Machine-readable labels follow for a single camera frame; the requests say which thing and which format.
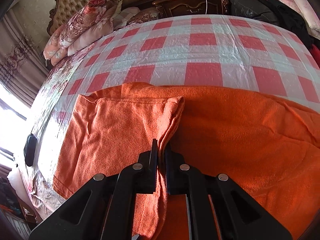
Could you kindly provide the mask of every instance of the wooden nightstand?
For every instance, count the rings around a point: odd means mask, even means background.
[[[205,0],[155,0],[161,18],[205,14]],[[230,14],[229,0],[208,0],[207,14]]]

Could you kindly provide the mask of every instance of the wallpaper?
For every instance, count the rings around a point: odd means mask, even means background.
[[[47,33],[49,11],[55,7],[54,0],[19,0],[12,7],[26,35],[33,39],[38,51],[42,51],[50,36]]]

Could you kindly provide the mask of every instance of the bed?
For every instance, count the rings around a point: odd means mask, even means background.
[[[48,32],[88,0],[57,0]],[[145,8],[152,0],[123,0]],[[223,15],[179,16],[133,24],[102,37],[54,68],[27,122],[38,138],[34,165],[15,157],[39,215],[45,219],[65,200],[52,178],[79,94],[126,82],[214,85],[258,91],[320,112],[320,70],[297,36],[252,19]]]

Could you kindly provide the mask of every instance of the red and white checkered sheet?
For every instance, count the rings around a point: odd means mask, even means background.
[[[97,41],[60,96],[38,160],[49,185],[78,94],[125,82],[241,88],[320,112],[320,70],[297,36],[287,30],[223,15],[131,25]]]

